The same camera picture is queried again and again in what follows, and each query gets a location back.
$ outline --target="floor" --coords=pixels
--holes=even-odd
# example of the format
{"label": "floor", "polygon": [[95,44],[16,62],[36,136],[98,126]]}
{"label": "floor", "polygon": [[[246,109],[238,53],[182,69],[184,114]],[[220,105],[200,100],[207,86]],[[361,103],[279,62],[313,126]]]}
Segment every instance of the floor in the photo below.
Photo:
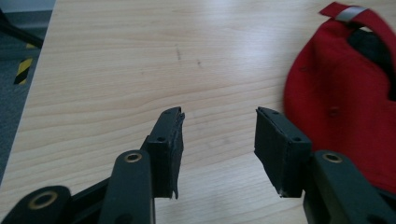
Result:
{"label": "floor", "polygon": [[[47,32],[50,15],[51,11],[6,14],[11,24],[41,38]],[[20,63],[29,58],[19,54],[25,49],[26,43],[0,33],[0,183],[38,60],[38,54],[32,57],[24,84],[14,84]]]}

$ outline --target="wooden table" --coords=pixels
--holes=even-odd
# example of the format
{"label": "wooden table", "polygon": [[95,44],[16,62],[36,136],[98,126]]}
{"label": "wooden table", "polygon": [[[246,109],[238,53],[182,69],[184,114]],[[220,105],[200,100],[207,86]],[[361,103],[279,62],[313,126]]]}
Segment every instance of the wooden table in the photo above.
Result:
{"label": "wooden table", "polygon": [[[179,200],[158,223],[306,223],[253,154],[257,106],[282,111],[286,75],[331,1],[58,0],[0,192],[0,218],[48,185],[75,194],[139,149],[160,113],[186,113]],[[371,7],[396,28],[394,0]]]}

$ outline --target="light wood tabletop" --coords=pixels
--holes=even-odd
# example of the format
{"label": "light wood tabletop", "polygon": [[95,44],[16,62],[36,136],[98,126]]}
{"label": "light wood tabletop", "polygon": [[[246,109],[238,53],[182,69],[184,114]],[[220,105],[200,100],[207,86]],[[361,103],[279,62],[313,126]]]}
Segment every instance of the light wood tabletop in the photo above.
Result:
{"label": "light wood tabletop", "polygon": [[[35,189],[110,176],[181,106],[179,199],[157,223],[306,223],[253,153],[258,106],[282,111],[290,66],[328,18],[317,0],[58,0],[0,189],[0,219]],[[395,30],[394,0],[371,7]]]}

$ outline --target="reflective strip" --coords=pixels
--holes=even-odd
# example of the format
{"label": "reflective strip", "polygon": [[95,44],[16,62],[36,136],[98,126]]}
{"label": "reflective strip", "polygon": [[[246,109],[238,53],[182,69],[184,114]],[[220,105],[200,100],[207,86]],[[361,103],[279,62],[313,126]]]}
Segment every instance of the reflective strip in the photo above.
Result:
{"label": "reflective strip", "polygon": [[340,12],[340,14],[338,14],[335,17],[335,19],[337,21],[349,22],[366,9],[367,9],[367,7],[349,7],[347,9],[345,9],[344,11]]}

